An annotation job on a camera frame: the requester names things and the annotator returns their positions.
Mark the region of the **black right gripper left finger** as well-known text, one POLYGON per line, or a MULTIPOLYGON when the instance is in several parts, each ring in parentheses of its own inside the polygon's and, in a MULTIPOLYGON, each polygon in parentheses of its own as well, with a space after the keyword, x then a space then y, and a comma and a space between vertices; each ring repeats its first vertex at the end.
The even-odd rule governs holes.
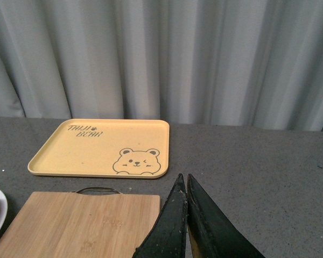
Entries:
POLYGON ((133 257, 185 257, 187 210, 184 177, 179 174, 154 226, 133 257))

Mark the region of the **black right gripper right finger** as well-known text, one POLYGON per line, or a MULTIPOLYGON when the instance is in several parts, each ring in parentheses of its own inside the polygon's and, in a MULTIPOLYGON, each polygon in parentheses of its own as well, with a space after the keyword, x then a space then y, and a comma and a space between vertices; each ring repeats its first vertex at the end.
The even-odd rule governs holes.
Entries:
POLYGON ((193 257, 263 257, 230 222, 193 175, 187 180, 188 232, 193 257))

